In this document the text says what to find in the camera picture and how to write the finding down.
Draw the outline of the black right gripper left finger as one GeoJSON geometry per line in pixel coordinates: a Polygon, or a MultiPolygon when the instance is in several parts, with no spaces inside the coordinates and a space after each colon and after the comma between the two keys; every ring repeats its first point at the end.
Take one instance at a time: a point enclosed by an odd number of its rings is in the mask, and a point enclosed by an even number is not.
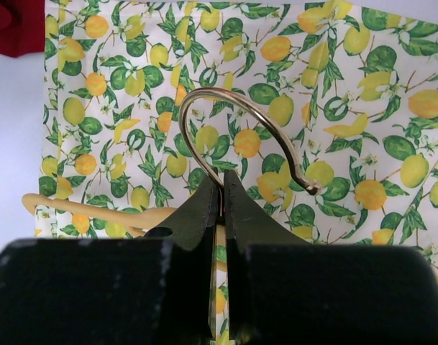
{"type": "Polygon", "coordinates": [[[0,344],[207,344],[218,189],[140,239],[18,239],[0,253],[0,344]]]}

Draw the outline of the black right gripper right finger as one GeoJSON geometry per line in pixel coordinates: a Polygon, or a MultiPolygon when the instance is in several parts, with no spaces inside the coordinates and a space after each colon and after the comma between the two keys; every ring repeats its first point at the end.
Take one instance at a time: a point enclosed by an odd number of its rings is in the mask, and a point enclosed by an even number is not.
{"type": "Polygon", "coordinates": [[[237,344],[438,344],[438,284],[408,247],[310,244],[224,175],[237,344]]]}

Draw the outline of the yellow clothes hanger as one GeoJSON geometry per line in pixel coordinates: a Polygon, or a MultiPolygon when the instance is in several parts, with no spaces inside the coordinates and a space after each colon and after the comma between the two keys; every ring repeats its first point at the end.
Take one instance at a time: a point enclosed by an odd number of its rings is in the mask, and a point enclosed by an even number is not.
{"type": "Polygon", "coordinates": [[[67,223],[53,220],[52,235],[27,250],[24,265],[39,280],[103,284],[111,279],[145,282],[153,287],[191,281],[207,284],[214,274],[216,233],[227,238],[232,271],[242,255],[257,250],[266,257],[288,254],[306,244],[280,226],[246,195],[233,170],[223,178],[204,159],[206,152],[224,155],[225,137],[205,126],[190,133],[188,108],[199,98],[215,97],[253,115],[280,143],[286,161],[279,173],[259,184],[263,198],[276,197],[296,183],[308,193],[321,191],[298,165],[289,138],[278,124],[244,96],[221,88],[199,88],[181,102],[178,149],[166,162],[147,154],[143,169],[152,190],[137,186],[127,195],[126,164],[145,144],[137,120],[117,119],[114,130],[88,117],[81,101],[68,98],[63,116],[49,126],[44,148],[40,192],[23,197],[34,213],[47,207],[69,213],[67,223]],[[117,200],[127,196],[128,208],[117,200]]]}

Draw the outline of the lemon print skirt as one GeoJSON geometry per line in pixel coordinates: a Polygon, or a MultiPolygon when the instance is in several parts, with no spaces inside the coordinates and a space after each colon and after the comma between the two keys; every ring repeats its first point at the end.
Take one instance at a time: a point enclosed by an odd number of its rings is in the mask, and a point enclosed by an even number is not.
{"type": "Polygon", "coordinates": [[[178,149],[187,93],[216,87],[257,104],[297,149],[303,174],[265,199],[259,184],[286,157],[267,129],[218,98],[196,101],[190,133],[212,127],[247,194],[311,244],[405,246],[438,280],[438,24],[348,1],[45,2],[43,126],[77,98],[114,130],[137,120],[145,144],[126,164],[127,195],[152,190],[147,154],[178,149]]]}

